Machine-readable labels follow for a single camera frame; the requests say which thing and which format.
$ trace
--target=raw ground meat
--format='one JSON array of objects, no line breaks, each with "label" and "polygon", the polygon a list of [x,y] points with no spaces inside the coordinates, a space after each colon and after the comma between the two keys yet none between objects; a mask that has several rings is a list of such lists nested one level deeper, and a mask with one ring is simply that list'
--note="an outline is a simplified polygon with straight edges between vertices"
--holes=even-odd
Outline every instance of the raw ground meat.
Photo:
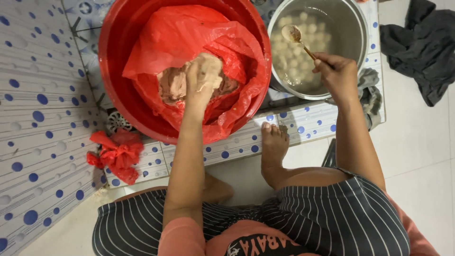
[{"label": "raw ground meat", "polygon": [[[205,61],[205,63],[209,63],[213,61],[213,58],[216,57],[208,53],[202,53],[196,59],[185,63],[183,67],[170,67],[158,74],[157,78],[160,82],[159,93],[163,102],[173,105],[178,101],[184,101],[187,95],[187,72],[191,64],[194,61]],[[218,76],[221,79],[221,84],[219,88],[215,88],[212,98],[231,93],[237,89],[238,82],[225,76],[222,70]]]}]

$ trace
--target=dark towel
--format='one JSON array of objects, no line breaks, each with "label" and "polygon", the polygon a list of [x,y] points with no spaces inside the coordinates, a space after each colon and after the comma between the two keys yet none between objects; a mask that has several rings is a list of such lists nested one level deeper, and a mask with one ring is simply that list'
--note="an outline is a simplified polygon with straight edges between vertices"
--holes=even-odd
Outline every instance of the dark towel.
[{"label": "dark towel", "polygon": [[411,0],[405,28],[380,27],[390,68],[414,78],[429,107],[455,81],[455,11],[435,8],[430,1]]}]

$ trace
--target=tiled floor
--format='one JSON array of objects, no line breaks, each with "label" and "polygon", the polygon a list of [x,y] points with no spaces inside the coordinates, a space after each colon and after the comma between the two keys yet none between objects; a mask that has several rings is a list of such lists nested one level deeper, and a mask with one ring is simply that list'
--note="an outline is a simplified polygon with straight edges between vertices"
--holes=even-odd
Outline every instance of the tiled floor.
[{"label": "tiled floor", "polygon": [[[380,24],[403,25],[408,2],[381,3]],[[438,9],[455,10],[453,0],[435,2]],[[390,70],[387,64],[383,66],[383,75],[387,122],[372,131],[371,137],[384,170],[388,193],[441,255],[454,256],[455,87],[452,85],[444,98],[434,108],[429,108],[414,80]],[[323,139],[292,147],[284,166],[320,166],[328,146],[329,139]],[[260,175],[260,156],[212,166],[207,171],[235,188],[236,195],[227,202],[229,205],[259,203],[272,194]],[[128,193],[166,181],[159,179],[138,184],[128,188]],[[125,191],[113,192],[120,197]],[[100,205],[101,202],[92,198],[85,201],[22,255],[93,255],[90,238],[96,207]],[[75,228],[75,222],[66,221],[70,216],[78,216],[71,219],[77,220],[78,225],[71,237],[66,232]],[[46,246],[51,241],[58,246]]]}]

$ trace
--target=stainless steel pot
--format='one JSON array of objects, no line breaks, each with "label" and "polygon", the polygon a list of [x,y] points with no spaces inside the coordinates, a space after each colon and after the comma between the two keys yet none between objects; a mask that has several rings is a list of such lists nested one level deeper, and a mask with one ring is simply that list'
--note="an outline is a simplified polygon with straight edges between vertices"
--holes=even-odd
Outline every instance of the stainless steel pot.
[{"label": "stainless steel pot", "polygon": [[[318,10],[330,17],[337,27],[340,38],[340,50],[335,53],[357,62],[357,68],[362,70],[368,53],[368,26],[362,10],[355,0],[285,0],[275,11],[270,24],[268,35],[271,36],[275,24],[294,10]],[[272,65],[273,76],[279,84],[274,88],[291,93],[307,100],[324,100],[330,98],[330,93],[324,88],[316,94],[300,93],[293,90],[288,83],[283,82]]]}]

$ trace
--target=red plastic bag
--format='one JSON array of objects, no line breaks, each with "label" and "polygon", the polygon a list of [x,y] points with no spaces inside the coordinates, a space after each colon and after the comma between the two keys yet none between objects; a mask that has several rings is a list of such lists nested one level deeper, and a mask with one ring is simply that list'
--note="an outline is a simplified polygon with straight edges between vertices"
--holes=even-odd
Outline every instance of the red plastic bag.
[{"label": "red plastic bag", "polygon": [[164,103],[156,75],[169,67],[182,67],[201,52],[221,58],[224,74],[239,83],[234,92],[215,97],[207,106],[202,132],[204,143],[210,143],[227,138],[251,99],[268,87],[262,48],[244,26],[200,5],[162,7],[140,33],[123,76],[133,80],[153,114],[179,131],[185,103]]},{"label": "red plastic bag", "polygon": [[139,134],[118,129],[110,138],[104,131],[92,133],[90,140],[101,144],[100,157],[87,152],[87,163],[103,169],[106,165],[120,180],[133,185],[139,177],[131,167],[139,162],[139,154],[144,150]]}]

